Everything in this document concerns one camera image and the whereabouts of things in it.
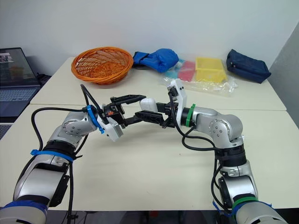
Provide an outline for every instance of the laptop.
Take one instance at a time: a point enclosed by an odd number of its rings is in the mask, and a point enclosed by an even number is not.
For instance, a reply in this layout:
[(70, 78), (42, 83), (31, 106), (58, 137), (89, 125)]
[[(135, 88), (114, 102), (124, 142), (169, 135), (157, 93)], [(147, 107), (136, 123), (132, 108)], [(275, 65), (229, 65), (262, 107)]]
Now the laptop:
[(39, 81), (22, 49), (0, 49), (1, 122), (14, 122), (39, 90)]

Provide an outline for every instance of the blue ring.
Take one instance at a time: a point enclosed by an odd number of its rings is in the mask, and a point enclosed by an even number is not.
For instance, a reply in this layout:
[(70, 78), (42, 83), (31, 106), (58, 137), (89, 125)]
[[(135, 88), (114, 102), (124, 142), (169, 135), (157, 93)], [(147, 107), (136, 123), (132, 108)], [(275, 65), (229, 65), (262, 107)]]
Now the blue ring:
[(70, 162), (74, 161), (73, 158), (71, 158), (65, 154), (57, 153), (57, 152), (53, 152), (53, 151), (38, 151), (37, 149), (33, 149), (30, 154), (31, 155), (55, 155), (55, 156), (62, 157)]
[(90, 118), (92, 119), (92, 122), (93, 124), (99, 128), (99, 131), (103, 134), (104, 133), (104, 130), (103, 128), (101, 127), (101, 125), (98, 123), (98, 121), (96, 120), (94, 114), (93, 114), (93, 111), (92, 111), (92, 107), (90, 105), (87, 106), (87, 112), (88, 112), (88, 115), (90, 116)]

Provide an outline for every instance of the silver robot arm segment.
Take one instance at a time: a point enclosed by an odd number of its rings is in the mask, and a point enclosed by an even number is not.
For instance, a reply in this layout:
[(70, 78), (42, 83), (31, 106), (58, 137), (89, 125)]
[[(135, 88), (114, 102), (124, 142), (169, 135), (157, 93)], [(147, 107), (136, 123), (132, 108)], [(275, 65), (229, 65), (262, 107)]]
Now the silver robot arm segment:
[(64, 197), (74, 151), (82, 137), (96, 129), (87, 112), (70, 112), (43, 150), (33, 150), (34, 157), (16, 184), (14, 201), (0, 210), (0, 223), (45, 223), (47, 209)]
[(258, 201), (256, 184), (246, 159), (242, 122), (235, 115), (223, 115), (216, 110), (186, 108), (185, 90), (179, 79), (167, 87), (173, 101), (178, 102), (176, 120), (179, 125), (195, 126), (208, 134), (217, 148), (216, 158), (222, 164), (218, 179), (222, 203), (236, 210), (238, 224), (285, 224), (286, 221), (269, 205)]

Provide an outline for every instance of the blue cable tie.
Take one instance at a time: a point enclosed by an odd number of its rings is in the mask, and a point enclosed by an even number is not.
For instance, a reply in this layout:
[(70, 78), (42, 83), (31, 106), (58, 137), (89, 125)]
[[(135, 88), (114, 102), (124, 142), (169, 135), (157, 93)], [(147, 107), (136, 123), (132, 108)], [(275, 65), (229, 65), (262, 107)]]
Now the blue cable tie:
[(98, 123), (98, 121), (96, 120), (94, 114), (93, 114), (93, 111), (92, 111), (92, 107), (90, 105), (87, 106), (87, 112), (88, 112), (88, 115), (91, 117), (92, 119), (92, 122), (93, 124), (99, 128), (99, 131), (103, 134), (104, 133), (104, 130), (103, 128), (101, 127), (101, 125)]
[[(243, 203), (240, 203), (240, 204), (236, 205), (236, 206), (234, 207), (234, 209), (232, 210), (232, 213), (230, 213), (229, 215), (226, 214), (225, 212), (222, 212), (222, 211), (219, 209), (219, 207), (217, 206), (217, 204), (215, 203), (215, 201), (213, 201), (212, 204), (213, 204), (213, 206), (217, 209), (217, 211), (218, 211), (219, 213), (225, 215), (226, 217), (232, 217), (233, 215), (235, 215), (235, 214), (237, 213), (237, 211), (238, 211), (243, 205), (245, 205), (245, 204), (247, 204), (247, 203), (251, 203), (251, 202), (253, 202), (253, 201), (243, 202)], [(268, 205), (269, 207), (272, 208), (272, 204), (267, 204), (267, 203), (265, 203), (265, 202), (260, 202), (260, 203), (263, 203), (263, 204), (265, 204), (265, 205)]]
[(68, 160), (69, 162), (74, 161), (74, 159), (71, 158), (70, 156), (67, 156), (62, 153), (52, 152), (52, 151), (38, 151), (37, 149), (33, 149), (30, 154), (31, 155), (55, 155), (55, 156), (62, 157), (64, 159)]

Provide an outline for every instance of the orange wicker basket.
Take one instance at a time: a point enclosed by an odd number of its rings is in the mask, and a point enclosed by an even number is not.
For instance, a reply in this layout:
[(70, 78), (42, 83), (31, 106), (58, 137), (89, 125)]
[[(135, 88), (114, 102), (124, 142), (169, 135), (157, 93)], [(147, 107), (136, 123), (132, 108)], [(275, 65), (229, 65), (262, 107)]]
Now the orange wicker basket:
[(79, 54), (71, 64), (71, 71), (83, 81), (111, 84), (124, 78), (132, 65), (133, 58), (127, 51), (102, 47)]

